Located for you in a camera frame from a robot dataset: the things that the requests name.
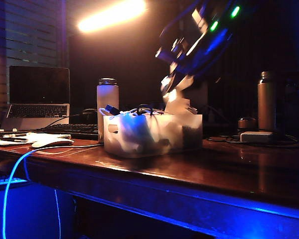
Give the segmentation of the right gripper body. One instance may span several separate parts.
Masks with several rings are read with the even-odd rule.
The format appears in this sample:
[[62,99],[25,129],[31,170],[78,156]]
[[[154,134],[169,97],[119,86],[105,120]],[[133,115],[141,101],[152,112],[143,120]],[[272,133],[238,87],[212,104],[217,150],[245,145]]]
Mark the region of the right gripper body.
[[170,23],[161,31],[159,35],[161,46],[155,58],[166,62],[170,73],[202,74],[214,62],[213,24],[195,24],[196,38],[189,39],[181,35],[176,37],[172,43],[168,43],[175,26],[175,23]]

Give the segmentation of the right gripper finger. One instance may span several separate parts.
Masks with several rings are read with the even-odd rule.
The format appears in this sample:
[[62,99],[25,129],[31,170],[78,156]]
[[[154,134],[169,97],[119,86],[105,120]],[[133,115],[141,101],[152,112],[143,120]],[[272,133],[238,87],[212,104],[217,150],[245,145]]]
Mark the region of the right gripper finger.
[[194,82],[194,76],[185,75],[183,79],[176,85],[175,89],[178,95],[182,95],[182,91],[189,88]]
[[169,66],[169,74],[161,80],[161,86],[176,86],[180,82],[181,74],[176,70],[178,64],[172,62]]

